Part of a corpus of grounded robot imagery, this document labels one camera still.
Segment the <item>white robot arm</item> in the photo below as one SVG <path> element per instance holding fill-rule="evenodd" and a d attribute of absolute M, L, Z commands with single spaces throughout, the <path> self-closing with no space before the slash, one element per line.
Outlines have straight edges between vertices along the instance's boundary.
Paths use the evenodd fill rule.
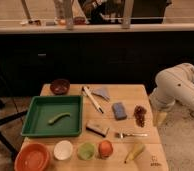
<path fill-rule="evenodd" d="M 194 111 L 194 65 L 182 63 L 164 69 L 157 73 L 155 83 L 149 96 L 154 109 L 170 110 L 179 101 Z"/>

